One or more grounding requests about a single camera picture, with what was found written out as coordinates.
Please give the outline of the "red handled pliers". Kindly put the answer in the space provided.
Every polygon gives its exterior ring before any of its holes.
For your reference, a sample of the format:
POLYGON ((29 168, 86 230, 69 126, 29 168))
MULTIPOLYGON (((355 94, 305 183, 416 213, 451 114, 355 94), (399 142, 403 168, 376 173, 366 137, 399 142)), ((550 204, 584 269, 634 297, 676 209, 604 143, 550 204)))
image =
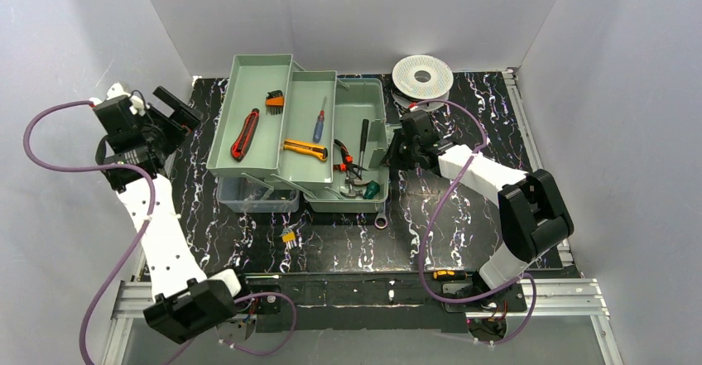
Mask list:
POLYGON ((348 148, 339 139, 334 139, 334 144, 340 150, 342 161, 338 164, 333 164, 333 170, 344 172, 347 174, 347 177, 361 179, 365 168, 354 162, 348 148))

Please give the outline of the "orange hex key set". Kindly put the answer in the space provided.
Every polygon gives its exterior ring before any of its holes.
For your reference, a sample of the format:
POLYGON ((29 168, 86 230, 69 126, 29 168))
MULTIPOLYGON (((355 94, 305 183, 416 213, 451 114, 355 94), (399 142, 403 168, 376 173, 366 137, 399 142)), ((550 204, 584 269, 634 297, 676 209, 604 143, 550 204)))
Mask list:
POLYGON ((265 107, 267 114, 279 115, 283 113, 285 106, 285 95, 281 90, 273 90, 267 93, 265 107))

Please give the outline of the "orange utility knife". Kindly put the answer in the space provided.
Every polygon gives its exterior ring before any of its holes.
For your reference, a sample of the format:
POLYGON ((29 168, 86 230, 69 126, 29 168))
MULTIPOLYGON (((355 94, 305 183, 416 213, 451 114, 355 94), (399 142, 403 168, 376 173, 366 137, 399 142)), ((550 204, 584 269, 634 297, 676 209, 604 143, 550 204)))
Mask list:
POLYGON ((283 149, 286 151, 297 152, 306 156, 313 156, 319 161, 327 161, 329 156, 329 151, 325 146, 291 139, 286 139, 283 142, 283 149))

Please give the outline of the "small black claw hammer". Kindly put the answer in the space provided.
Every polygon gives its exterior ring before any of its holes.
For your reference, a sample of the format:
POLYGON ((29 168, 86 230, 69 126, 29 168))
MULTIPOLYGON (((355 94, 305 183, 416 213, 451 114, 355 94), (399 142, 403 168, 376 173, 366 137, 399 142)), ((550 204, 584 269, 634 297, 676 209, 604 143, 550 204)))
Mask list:
POLYGON ((362 197, 367 185, 368 185, 368 182, 364 181, 364 180, 347 179, 339 187, 339 193, 345 198, 362 197))

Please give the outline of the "red black utility knife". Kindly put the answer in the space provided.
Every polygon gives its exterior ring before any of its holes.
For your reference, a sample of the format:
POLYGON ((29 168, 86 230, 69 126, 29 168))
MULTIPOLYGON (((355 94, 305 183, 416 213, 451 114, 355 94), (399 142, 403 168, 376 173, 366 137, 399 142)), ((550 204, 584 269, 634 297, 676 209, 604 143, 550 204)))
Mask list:
POLYGON ((230 154, 235 161, 240 162, 247 155, 257 130, 259 118, 260 110, 258 108, 253 108, 245 117, 242 129, 230 148, 230 154))

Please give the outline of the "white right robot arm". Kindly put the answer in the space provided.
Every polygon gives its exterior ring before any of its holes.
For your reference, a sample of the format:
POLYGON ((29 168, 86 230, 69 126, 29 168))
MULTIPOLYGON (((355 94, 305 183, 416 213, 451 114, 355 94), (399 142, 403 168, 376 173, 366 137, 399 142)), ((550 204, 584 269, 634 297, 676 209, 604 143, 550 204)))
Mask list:
POLYGON ((397 170, 429 170, 497 205, 502 244, 472 275, 474 295, 506 286, 575 230, 551 173, 503 166, 479 150, 443 138, 426 111, 401 117, 382 161, 397 170))

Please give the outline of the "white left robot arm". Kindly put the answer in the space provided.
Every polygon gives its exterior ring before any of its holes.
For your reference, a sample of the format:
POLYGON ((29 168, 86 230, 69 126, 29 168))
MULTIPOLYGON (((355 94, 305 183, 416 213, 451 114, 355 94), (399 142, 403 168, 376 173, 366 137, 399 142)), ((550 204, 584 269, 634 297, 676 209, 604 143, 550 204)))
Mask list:
POLYGON ((109 165, 104 177, 130 215, 150 268, 152 305, 147 324, 175 343, 236 315, 245 289, 232 269, 206 276, 190 252, 175 210, 166 161, 200 125, 203 115, 159 86, 154 95, 171 108, 165 115, 142 94, 117 82, 92 109, 106 132, 95 160, 109 165))

